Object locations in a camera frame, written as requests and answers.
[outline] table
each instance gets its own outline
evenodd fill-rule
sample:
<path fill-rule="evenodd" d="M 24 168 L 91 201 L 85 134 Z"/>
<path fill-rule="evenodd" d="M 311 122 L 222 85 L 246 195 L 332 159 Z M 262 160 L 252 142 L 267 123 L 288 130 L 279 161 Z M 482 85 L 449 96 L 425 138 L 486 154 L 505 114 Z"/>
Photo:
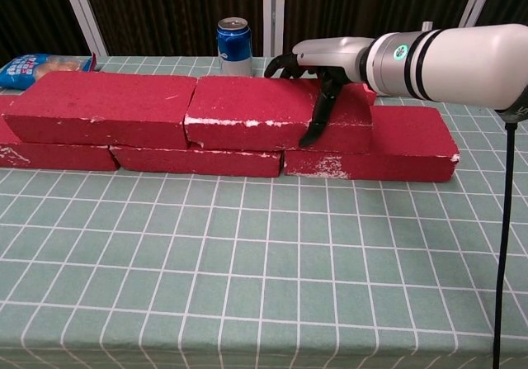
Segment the table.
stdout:
<path fill-rule="evenodd" d="M 219 72 L 211 57 L 99 65 Z M 0 367 L 490 367 L 502 125 L 486 109 L 377 102 L 439 109 L 461 152 L 452 181 L 0 169 Z M 528 366 L 518 133 L 504 368 Z"/>

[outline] blue snack bag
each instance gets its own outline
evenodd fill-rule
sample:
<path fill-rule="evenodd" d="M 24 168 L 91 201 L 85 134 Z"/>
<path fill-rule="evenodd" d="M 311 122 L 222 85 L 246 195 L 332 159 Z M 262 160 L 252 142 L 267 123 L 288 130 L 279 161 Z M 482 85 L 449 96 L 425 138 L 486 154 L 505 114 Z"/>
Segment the blue snack bag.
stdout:
<path fill-rule="evenodd" d="M 89 59 L 77 59 L 51 54 L 26 54 L 16 57 L 0 71 L 0 87 L 26 90 L 39 78 L 55 70 L 83 72 L 96 67 L 96 55 Z"/>

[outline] curtain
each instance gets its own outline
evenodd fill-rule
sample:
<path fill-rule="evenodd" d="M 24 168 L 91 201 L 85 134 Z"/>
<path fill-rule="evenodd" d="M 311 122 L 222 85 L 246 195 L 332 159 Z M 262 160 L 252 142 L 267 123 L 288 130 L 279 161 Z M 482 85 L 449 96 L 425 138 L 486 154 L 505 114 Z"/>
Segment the curtain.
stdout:
<path fill-rule="evenodd" d="M 36 52 L 89 54 L 69 0 L 0 0 L 0 65 Z"/>
<path fill-rule="evenodd" d="M 216 55 L 216 26 L 247 19 L 262 54 L 262 0 L 90 0 L 110 55 Z"/>
<path fill-rule="evenodd" d="M 458 26 L 468 0 L 285 0 L 284 51 L 304 39 Z"/>
<path fill-rule="evenodd" d="M 528 0 L 486 0 L 477 25 L 528 24 Z"/>

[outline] blue soda can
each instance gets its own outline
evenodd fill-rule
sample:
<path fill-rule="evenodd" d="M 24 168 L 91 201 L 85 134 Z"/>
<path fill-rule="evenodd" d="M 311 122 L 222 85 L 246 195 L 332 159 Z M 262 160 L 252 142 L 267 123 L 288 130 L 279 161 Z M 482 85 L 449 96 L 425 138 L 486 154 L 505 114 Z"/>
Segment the blue soda can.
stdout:
<path fill-rule="evenodd" d="M 251 76 L 251 30 L 243 18 L 224 18 L 218 23 L 216 42 L 220 72 L 225 76 Z"/>

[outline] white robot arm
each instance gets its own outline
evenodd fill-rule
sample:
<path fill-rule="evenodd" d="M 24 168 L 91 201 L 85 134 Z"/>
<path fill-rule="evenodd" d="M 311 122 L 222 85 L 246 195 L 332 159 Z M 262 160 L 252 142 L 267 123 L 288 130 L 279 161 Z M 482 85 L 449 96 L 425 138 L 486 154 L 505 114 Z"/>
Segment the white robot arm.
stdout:
<path fill-rule="evenodd" d="M 367 83 L 381 95 L 488 107 L 507 123 L 528 118 L 528 27 L 523 25 L 388 33 L 375 40 L 305 40 L 274 58 L 264 75 L 281 68 L 282 78 L 308 70 L 322 80 L 301 146 L 323 133 L 347 83 Z"/>

